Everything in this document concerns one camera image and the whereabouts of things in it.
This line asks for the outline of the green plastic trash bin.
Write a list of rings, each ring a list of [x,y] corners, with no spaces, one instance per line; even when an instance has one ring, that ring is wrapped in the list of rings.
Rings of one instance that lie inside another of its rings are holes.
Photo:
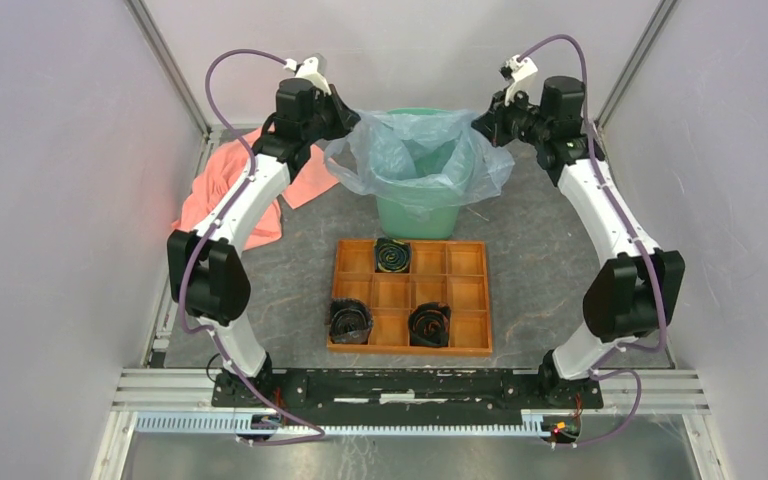
[[[365,183],[390,236],[446,239],[469,197],[479,152],[469,111],[402,109],[364,118]]]

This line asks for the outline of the translucent blue plastic trash bag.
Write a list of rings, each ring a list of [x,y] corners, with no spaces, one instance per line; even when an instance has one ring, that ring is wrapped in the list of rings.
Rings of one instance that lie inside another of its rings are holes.
[[[502,193],[514,167],[470,110],[362,111],[346,137],[325,149],[329,173],[351,192],[396,202],[414,215]]]

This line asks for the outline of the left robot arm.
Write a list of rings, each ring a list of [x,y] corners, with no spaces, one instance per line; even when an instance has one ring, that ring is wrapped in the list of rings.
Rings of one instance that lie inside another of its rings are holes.
[[[229,192],[197,226],[168,237],[170,288],[181,328],[210,337],[224,373],[237,381],[235,392],[250,407],[272,399],[274,381],[267,375],[269,355],[247,318],[252,286],[240,252],[273,201],[311,159],[313,146],[347,136],[359,120],[333,84],[281,81],[275,110],[256,141],[236,136],[248,161]]]

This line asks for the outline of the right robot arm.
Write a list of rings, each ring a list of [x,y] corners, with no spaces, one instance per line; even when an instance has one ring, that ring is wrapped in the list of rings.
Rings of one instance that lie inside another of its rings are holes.
[[[631,213],[605,153],[584,119],[586,85],[569,76],[545,80],[539,103],[520,80],[495,93],[472,126],[492,145],[532,145],[553,185],[570,202],[596,250],[600,270],[582,300],[583,323],[539,368],[537,392],[562,408],[578,385],[597,377],[616,352],[659,353],[677,303],[685,261],[653,240]]]

